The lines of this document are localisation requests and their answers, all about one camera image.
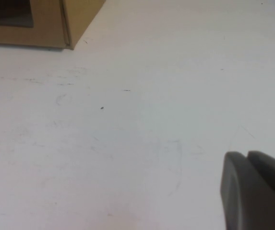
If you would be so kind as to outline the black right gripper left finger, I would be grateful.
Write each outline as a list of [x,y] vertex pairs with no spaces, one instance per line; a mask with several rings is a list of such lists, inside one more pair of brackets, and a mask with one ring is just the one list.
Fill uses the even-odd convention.
[[220,194],[228,230],[275,230],[275,189],[247,156],[227,152]]

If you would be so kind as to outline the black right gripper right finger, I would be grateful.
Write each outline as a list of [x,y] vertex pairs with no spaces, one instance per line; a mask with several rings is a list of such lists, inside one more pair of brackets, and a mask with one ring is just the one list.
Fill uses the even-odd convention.
[[250,151],[247,158],[262,178],[275,189],[275,158],[260,151]]

